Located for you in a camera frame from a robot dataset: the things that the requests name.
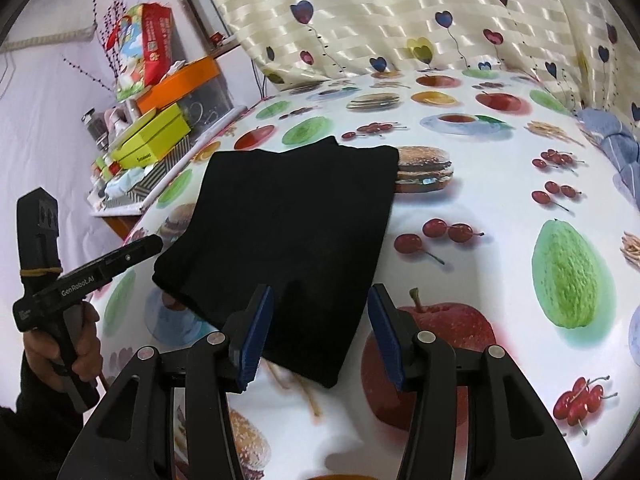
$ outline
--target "cardboard box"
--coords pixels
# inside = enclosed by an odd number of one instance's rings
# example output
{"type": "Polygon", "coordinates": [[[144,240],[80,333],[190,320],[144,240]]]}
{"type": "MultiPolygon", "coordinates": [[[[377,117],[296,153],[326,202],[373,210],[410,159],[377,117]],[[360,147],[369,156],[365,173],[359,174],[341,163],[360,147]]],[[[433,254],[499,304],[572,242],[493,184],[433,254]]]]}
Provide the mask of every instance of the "cardboard box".
{"type": "Polygon", "coordinates": [[[177,104],[160,112],[119,149],[111,153],[124,170],[161,160],[190,131],[177,104]]]}
{"type": "Polygon", "coordinates": [[[169,173],[172,167],[174,167],[191,149],[192,143],[189,136],[185,136],[174,146],[174,148],[168,153],[168,155],[158,162],[151,172],[137,183],[129,192],[123,196],[117,198],[108,198],[104,201],[105,208],[119,207],[123,205],[134,204],[142,202],[152,189],[156,187],[158,182],[169,173]]]}

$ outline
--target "sleeve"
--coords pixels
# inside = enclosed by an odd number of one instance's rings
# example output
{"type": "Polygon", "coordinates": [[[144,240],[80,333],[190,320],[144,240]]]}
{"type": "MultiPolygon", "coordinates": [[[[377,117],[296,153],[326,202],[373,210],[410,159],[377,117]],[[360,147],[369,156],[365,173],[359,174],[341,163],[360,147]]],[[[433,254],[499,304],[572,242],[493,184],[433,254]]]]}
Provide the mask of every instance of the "sleeve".
{"type": "Polygon", "coordinates": [[[21,441],[29,444],[45,469],[62,466],[82,430],[82,415],[76,413],[68,395],[41,382],[24,355],[16,410],[15,413],[2,410],[2,422],[21,441]]]}

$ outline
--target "small bottle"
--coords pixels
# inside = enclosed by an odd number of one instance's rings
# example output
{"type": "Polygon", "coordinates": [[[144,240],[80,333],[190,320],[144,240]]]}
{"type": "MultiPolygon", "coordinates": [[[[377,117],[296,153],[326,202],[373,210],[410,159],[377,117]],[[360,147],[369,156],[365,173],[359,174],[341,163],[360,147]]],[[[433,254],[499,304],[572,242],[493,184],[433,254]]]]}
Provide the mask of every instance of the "small bottle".
{"type": "Polygon", "coordinates": [[[109,168],[107,166],[105,166],[104,168],[102,168],[102,172],[100,173],[100,177],[105,182],[108,182],[113,178],[113,175],[109,172],[109,168]]]}
{"type": "Polygon", "coordinates": [[[111,176],[116,176],[122,169],[121,165],[115,162],[109,155],[104,156],[104,163],[106,164],[107,168],[109,168],[109,173],[111,173],[111,176]]]}
{"type": "Polygon", "coordinates": [[[100,114],[95,113],[95,108],[91,108],[87,113],[82,116],[82,123],[89,130],[95,145],[101,152],[106,152],[109,147],[109,132],[107,125],[104,123],[104,119],[100,117],[100,114]]]}

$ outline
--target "metal screw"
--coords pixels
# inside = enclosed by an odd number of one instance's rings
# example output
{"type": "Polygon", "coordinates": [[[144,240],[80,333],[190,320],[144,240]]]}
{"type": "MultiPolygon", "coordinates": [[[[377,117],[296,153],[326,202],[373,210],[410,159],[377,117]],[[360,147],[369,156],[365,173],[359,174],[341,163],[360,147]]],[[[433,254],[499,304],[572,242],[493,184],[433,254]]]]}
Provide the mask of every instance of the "metal screw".
{"type": "Polygon", "coordinates": [[[207,336],[207,343],[210,345],[219,345],[225,341],[225,335],[222,332],[211,332],[207,336]]]}
{"type": "Polygon", "coordinates": [[[498,345],[489,346],[489,355],[496,359],[502,359],[504,357],[504,348],[498,345]]]}
{"type": "Polygon", "coordinates": [[[422,330],[418,332],[418,341],[422,343],[433,343],[436,341],[436,335],[428,330],[422,330]]]}
{"type": "Polygon", "coordinates": [[[138,359],[142,361],[146,361],[147,359],[154,356],[156,351],[151,348],[151,346],[143,346],[140,350],[138,350],[138,359]]]}

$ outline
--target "printed tablecloth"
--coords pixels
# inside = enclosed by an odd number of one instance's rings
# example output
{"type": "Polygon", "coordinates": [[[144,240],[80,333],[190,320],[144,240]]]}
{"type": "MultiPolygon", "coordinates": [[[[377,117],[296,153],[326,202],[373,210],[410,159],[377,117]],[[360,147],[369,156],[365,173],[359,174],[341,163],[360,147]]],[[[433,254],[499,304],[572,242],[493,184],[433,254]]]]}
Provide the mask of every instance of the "printed tablecloth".
{"type": "MultiPolygon", "coordinates": [[[[375,282],[452,344],[504,346],[566,433],[584,478],[593,479],[640,408],[640,214],[566,108],[575,106],[500,70],[384,72],[300,86],[213,139],[130,239],[157,233],[167,247],[184,232],[216,151],[281,152],[327,136],[363,148],[437,148],[431,152],[451,163],[449,178],[438,190],[396,194],[375,282]],[[587,390],[578,378],[593,383],[587,390]],[[593,397],[593,413],[573,408],[572,394],[556,406],[574,383],[593,397]]],[[[141,346],[169,351],[213,330],[152,283],[153,265],[139,264],[94,296],[108,378],[141,346]]],[[[248,390],[229,395],[247,478],[396,477],[411,401],[384,382],[369,333],[365,313],[331,390],[263,361],[248,390]]],[[[180,463],[184,408],[180,399],[176,405],[180,463]]],[[[462,412],[455,478],[465,468],[462,412]]]]}

